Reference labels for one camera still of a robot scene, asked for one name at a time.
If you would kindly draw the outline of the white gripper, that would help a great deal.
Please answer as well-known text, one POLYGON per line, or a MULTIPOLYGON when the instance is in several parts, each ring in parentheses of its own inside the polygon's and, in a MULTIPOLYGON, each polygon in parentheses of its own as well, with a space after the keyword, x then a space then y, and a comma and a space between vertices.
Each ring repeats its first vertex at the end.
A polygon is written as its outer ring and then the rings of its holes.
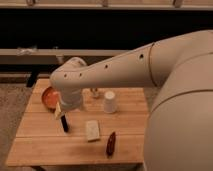
POLYGON ((55 118, 59 119, 68 111, 79 109, 83 106, 83 95, 81 89, 61 91, 54 112, 55 118))

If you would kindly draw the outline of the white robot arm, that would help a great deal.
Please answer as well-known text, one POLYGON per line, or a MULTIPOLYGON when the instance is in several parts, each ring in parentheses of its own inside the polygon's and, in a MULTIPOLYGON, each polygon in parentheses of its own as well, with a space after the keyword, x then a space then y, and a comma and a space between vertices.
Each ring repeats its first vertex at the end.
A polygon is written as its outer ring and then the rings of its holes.
POLYGON ((144 138, 146 171, 213 171, 213 30, 160 40, 87 65, 72 58, 50 76, 63 109, 84 88, 161 88, 144 138))

